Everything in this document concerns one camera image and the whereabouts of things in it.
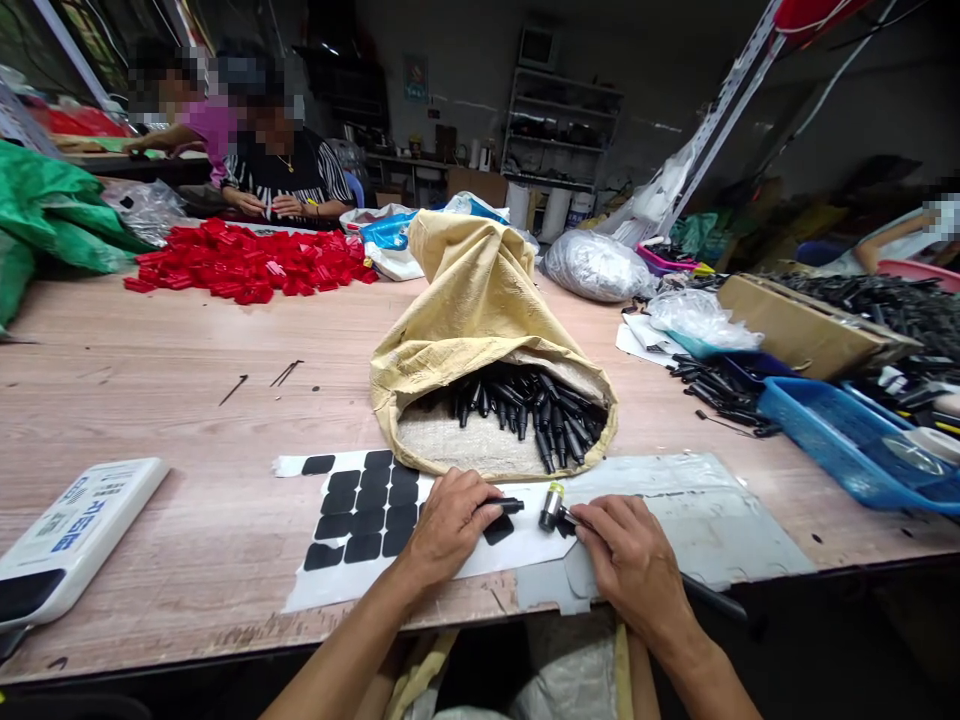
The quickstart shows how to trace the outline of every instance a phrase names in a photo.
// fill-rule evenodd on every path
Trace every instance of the hand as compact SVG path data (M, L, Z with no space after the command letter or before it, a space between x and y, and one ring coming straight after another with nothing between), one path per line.
M415 576L419 587L434 588L452 580L470 557L480 534L503 509L482 503L503 497L476 470L450 468L437 478L413 536L397 558L404 575Z
M143 155L147 150L153 150L149 137L142 137L138 140L128 142L123 146L123 151L127 155Z
M306 206L290 195L277 195L273 201L273 211L277 217L306 217Z
M638 497L607 495L570 511L600 593L654 654L702 633L687 601L677 557L657 518Z
M263 211L267 209L267 206L261 202L260 198L251 193L240 192L232 187L225 187L220 192L223 194L224 200L244 215L259 217L262 216Z

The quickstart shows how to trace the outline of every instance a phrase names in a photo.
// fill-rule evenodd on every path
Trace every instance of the black rubber pad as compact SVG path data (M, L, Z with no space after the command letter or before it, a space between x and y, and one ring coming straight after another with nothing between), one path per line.
M357 493L353 490L331 490L323 499L320 512L324 515L336 515L353 510L353 503Z
M380 557L380 535L354 535L347 541L343 561L348 565Z
M333 461L336 455L314 455L303 462L301 475L326 475L333 467Z
M390 468L374 468L364 470L360 476L360 487L386 487L390 482Z
M393 462L393 453L389 450L377 450L376 452L367 453L367 456L363 459L363 466L368 470L375 467L390 467L390 463Z
M391 506L387 510L387 530L412 528L416 524L417 506L414 503Z
M351 532L353 532L353 515L350 513L321 515L313 539L329 540L335 537L346 537Z
M387 504L387 489L364 488L357 497L357 510L382 510Z
M327 490L356 490L360 484L360 471L347 470L345 472L334 473L327 480Z
M420 479L420 473L406 465L394 465L390 471L390 482L394 485L415 483Z
M410 536L413 535L413 528L403 530L388 530L383 536L383 556L396 557L407 546Z
M390 488L390 505L409 505L417 501L419 485L394 485Z
M501 540L506 540L513 535L513 522L509 515L501 515L483 531L483 537L488 545L496 545Z
M359 510L353 516L353 534L371 535L383 530L383 508L374 508L373 510Z
M307 558L303 561L304 570L319 570L333 567L343 560L343 548L332 548L327 545L313 544L307 550Z

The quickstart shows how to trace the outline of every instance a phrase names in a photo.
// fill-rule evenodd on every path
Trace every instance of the blue plastic tray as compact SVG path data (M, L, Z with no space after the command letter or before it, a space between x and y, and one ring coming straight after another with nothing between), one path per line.
M763 381L768 377L800 377L770 353L726 352L721 361L740 387L751 392L763 392Z
M817 380L767 378L759 409L858 502L881 510L915 507L960 515L960 479L917 470L881 442L904 428Z
M878 403L871 397L864 395L862 392L857 390L853 383L849 380L844 380L840 383L840 387L843 388L843 391L847 393L850 397L856 398L859 402L862 402L868 408L873 410L880 417L885 417L887 420L892 422L898 427L902 427L904 430L916 430L917 426L907 420L905 417L897 415L893 410L887 410L883 405Z

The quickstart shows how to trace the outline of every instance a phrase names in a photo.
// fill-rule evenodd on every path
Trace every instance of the white paper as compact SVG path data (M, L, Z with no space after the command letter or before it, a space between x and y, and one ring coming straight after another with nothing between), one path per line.
M362 470L367 450L338 453L333 467L326 478L337 472L346 470ZM293 477L299 475L303 463L310 455L284 455L273 462L274 474L277 477ZM433 487L433 478L423 473L417 481L417 502L425 502ZM501 490L507 497L522 500L524 509L515 515L510 515L514 532L496 545L490 545L481 537L473 554L467 559L463 568L457 573L458 578L484 575L500 570L511 570L535 563L556 560L567 554L576 542L574 536L562 537L560 533L547 533L540 529L538 521L543 501L547 495L549 481L538 483L510 483L502 485ZM327 479L324 479L321 496L326 497ZM303 550L312 542L314 526L304 541ZM321 540L318 544L338 548L347 543L350 536L334 540ZM296 612L313 607L321 607L333 603L356 600L361 597L376 581L384 570L390 567L395 558L380 556L374 560L359 563L340 563L333 567L306 571L301 563L297 570L296 583L293 591L287 598L284 612Z
M647 315L623 316L623 323L617 328L617 349L663 367L676 365L672 355L689 354L679 343L655 330Z

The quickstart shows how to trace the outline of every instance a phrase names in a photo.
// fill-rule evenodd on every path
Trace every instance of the work table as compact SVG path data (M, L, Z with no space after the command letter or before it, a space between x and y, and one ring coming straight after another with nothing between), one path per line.
M618 306L537 282L619 395L609 455L714 453L821 570L960 551L960 527L861 507L786 437L760 441L699 420L699 401L663 368L616 349ZM91 465L155 455L173 470L76 606L34 630L0 682L326 638L352 603L280 614L322 478L278 479L271 462L385 447L369 360L424 287L353 283L241 307L200 290L127 292L118 276L34 283L12 330L36 344L0 346L0 551ZM282 387L269 387L298 359ZM218 407L243 374L249 380ZM519 612L513 573L504 572L452 583L410 627Z

